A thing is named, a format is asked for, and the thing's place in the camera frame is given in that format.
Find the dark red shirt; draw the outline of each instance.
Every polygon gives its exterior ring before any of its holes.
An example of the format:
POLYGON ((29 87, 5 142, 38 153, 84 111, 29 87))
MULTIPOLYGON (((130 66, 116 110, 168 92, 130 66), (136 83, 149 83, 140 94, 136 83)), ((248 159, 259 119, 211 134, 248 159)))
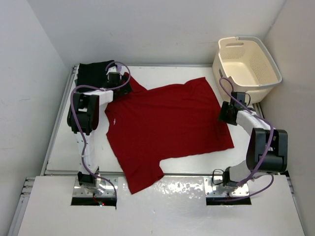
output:
POLYGON ((131 193, 164 174, 160 160, 233 148, 220 105, 205 78, 146 90, 133 78, 133 92, 109 103, 107 138, 131 193))

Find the black fabric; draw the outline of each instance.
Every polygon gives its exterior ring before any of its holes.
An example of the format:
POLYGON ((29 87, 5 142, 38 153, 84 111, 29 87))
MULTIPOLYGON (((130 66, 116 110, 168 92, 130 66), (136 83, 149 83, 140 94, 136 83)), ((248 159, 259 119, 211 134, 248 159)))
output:
MULTIPOLYGON (((91 63, 91 64, 80 64, 77 86, 90 85, 97 88, 101 88, 106 80, 105 68, 111 62, 113 62, 113 60, 91 63)), ((89 88, 78 89, 79 92, 88 92, 91 90, 92 89, 89 89, 89 88)))

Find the white wall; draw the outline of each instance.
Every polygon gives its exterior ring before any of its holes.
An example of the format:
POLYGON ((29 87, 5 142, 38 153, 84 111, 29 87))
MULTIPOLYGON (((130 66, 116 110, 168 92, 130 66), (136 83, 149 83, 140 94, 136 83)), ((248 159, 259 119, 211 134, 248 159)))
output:
POLYGON ((28 0, 66 66, 211 64, 218 40, 264 37, 285 0, 28 0))
POLYGON ((263 100, 289 134, 288 170, 308 235, 315 235, 315 1, 288 0, 265 39, 283 83, 263 100))
POLYGON ((25 177, 40 173, 69 68, 26 0, 0 2, 0 34, 0 236, 4 236, 25 177))

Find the purple cable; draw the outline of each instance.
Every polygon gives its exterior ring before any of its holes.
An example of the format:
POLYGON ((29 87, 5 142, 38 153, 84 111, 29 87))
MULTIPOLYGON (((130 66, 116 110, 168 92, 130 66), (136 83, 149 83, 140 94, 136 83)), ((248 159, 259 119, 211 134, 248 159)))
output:
POLYGON ((254 193, 252 193, 252 194, 249 194, 248 196, 245 196, 245 197, 240 197, 240 198, 235 198, 235 199, 227 199, 227 200, 216 200, 216 202, 236 202, 236 201, 239 201, 239 200, 243 200, 243 199, 246 199, 246 198, 250 198, 250 197, 252 197, 252 196, 255 196, 256 194, 265 191, 267 188, 269 188, 269 187, 274 183, 274 180, 275 180, 274 176, 273 176, 273 175, 270 175, 270 176, 271 176, 271 181, 270 181, 270 183, 269 183, 266 187, 260 189, 260 190, 257 191, 257 192, 254 192, 254 193))
POLYGON ((102 177, 102 176, 98 176, 98 175, 94 174, 94 173, 87 167, 87 165, 86 165, 85 162, 84 162, 84 157, 83 157, 83 156, 84 156, 84 153, 85 153, 85 149, 86 149, 86 147, 87 147, 87 140, 86 140, 85 137, 84 137, 84 133, 83 133, 82 128, 81 128, 81 126, 80 126, 78 117, 77 117, 77 115, 76 115, 76 113, 75 113, 74 104, 73 104, 73 95, 74 95, 74 93, 75 93, 78 89, 87 88, 87 89, 94 89, 94 90, 100 90, 100 91, 107 91, 107 90, 119 89, 119 88, 125 86, 125 85, 129 82, 129 80, 130 80, 130 78, 131 78, 130 70, 129 70, 129 68, 128 68, 125 64, 123 64, 123 63, 121 63, 121 62, 119 62, 119 61, 113 61, 113 62, 111 62, 111 63, 109 63, 109 64, 107 65, 107 67, 105 68, 105 71, 108 69, 109 65, 114 64, 114 63, 119 63, 119 64, 123 65, 124 67, 126 67, 127 70, 128 70, 129 77, 128 77, 127 81, 126 81, 123 85, 117 86, 117 87, 115 87, 115 88, 109 88, 109 89, 97 88, 97 87, 93 87, 93 86, 89 86, 89 85, 79 85, 79 86, 75 87, 75 88, 72 90, 72 92, 71 92, 71 95, 70 95, 70 106, 71 106, 71 111, 72 111, 72 114, 73 114, 74 121, 75 121, 75 123, 76 123, 76 125, 77 125, 77 127, 78 127, 78 130, 79 130, 79 132, 80 132, 80 134, 81 134, 81 136, 82 136, 83 142, 84 142, 84 146, 83 146, 82 154, 81 154, 82 165, 83 165, 83 167, 87 170, 87 172, 88 172, 90 175, 94 176, 95 178, 100 178, 100 179, 102 179, 102 180, 108 182, 110 185, 112 185, 113 188, 114 188, 115 197, 116 197, 116 200, 117 200, 117 191, 116 191, 116 188, 115 188, 114 184, 113 184, 110 180, 108 180, 108 179, 106 179, 106 178, 104 178, 104 177, 102 177))
MULTIPOLYGON (((220 79, 219 79, 219 84, 220 84, 220 86, 222 87, 222 89, 224 90, 224 92, 225 92, 230 98, 232 98, 237 104, 239 104, 240 106, 242 106, 245 111, 247 111, 247 112, 249 112, 250 114, 252 114, 252 111, 251 111, 250 109, 248 109, 245 105, 243 105, 243 104, 240 103, 238 100, 236 100, 236 99, 226 90, 226 88, 224 88, 224 86, 223 86, 223 84, 222 84, 222 80, 226 80, 226 81, 229 81, 229 80, 228 80, 227 78, 220 78, 220 79)), ((231 83, 230 81, 229 81, 229 83, 230 83, 231 86, 232 86, 232 91, 234 91, 234 87, 233 87, 232 83, 231 83)), ((263 154, 262 154, 262 156, 261 156, 259 162, 258 162, 257 165, 255 166, 255 168, 251 171, 250 175, 247 176, 247 178, 245 178, 245 179, 239 181, 239 182, 237 183, 237 186, 242 186, 242 185, 245 184, 247 181, 249 181, 250 179, 252 179, 253 175, 258 172, 259 167, 261 166, 262 162, 264 161, 264 159, 265 159, 265 157, 266 157, 266 155, 267 155, 267 152, 268 152, 268 150, 269 150, 269 148, 270 148, 270 145, 271 145, 271 142, 272 142, 272 138, 273 138, 273 135, 274 135, 274 127, 273 127, 273 125, 272 125, 269 121, 267 121, 266 119, 264 119, 264 118, 262 118, 262 117, 260 117, 260 116, 257 116, 257 115, 253 115, 253 116, 254 116, 255 118, 257 118, 257 119, 260 119, 260 120, 264 121, 266 124, 268 124, 268 125, 270 126, 269 139, 268 139, 268 142, 267 142, 266 149, 265 149, 265 151, 263 152, 263 154)))

